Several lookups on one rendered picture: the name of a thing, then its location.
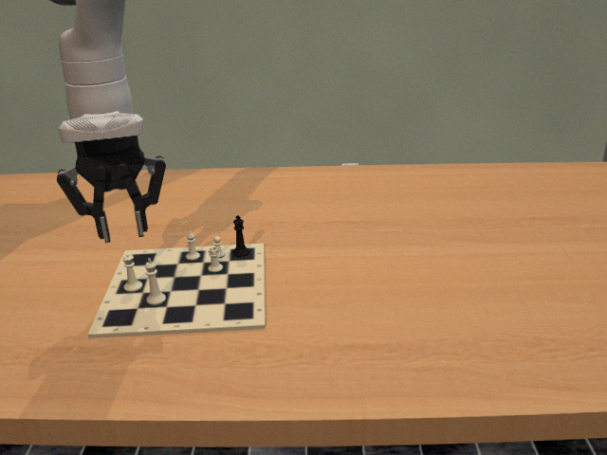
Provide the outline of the chessboard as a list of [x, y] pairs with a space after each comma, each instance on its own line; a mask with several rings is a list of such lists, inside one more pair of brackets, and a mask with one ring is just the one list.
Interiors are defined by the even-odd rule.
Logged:
[[[196, 246], [200, 258], [186, 259], [188, 247], [125, 250], [142, 288], [126, 292], [127, 268], [120, 264], [89, 330], [88, 338], [135, 337], [265, 328], [264, 244], [245, 244], [249, 255], [238, 258], [236, 245], [221, 246], [220, 272], [212, 273], [209, 247]], [[156, 280], [166, 300], [147, 303], [148, 259], [156, 263]]]

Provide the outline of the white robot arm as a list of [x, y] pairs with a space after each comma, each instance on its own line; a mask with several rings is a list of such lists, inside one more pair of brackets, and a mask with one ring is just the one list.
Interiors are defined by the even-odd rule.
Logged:
[[125, 0], [50, 1], [76, 5], [75, 27], [59, 39], [70, 116], [59, 126], [61, 142], [143, 134], [121, 48]]

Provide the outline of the black chess piece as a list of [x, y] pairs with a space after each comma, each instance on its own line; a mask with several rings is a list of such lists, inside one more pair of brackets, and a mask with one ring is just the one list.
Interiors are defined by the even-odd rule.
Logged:
[[242, 230], [244, 229], [244, 221], [239, 217], [239, 215], [237, 215], [236, 218], [237, 219], [233, 221], [233, 223], [235, 224], [234, 229], [236, 230], [236, 248], [232, 251], [232, 254], [235, 257], [242, 258], [249, 255], [249, 250], [245, 247], [243, 237]]

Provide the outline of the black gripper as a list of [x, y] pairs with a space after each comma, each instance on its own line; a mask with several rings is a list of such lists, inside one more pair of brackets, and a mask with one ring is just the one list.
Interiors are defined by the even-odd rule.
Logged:
[[[138, 237], [144, 237], [143, 232], [148, 230], [145, 210], [158, 202], [166, 169], [164, 158], [145, 156], [138, 146], [138, 136], [89, 140], [75, 142], [75, 145], [76, 165], [59, 170], [57, 175], [57, 183], [74, 209], [81, 216], [94, 217], [99, 238], [110, 243], [103, 211], [104, 193], [127, 190], [134, 204]], [[151, 179], [148, 192], [141, 195], [136, 178], [143, 165], [147, 166]], [[94, 187], [93, 203], [86, 202], [77, 188], [78, 174]]]

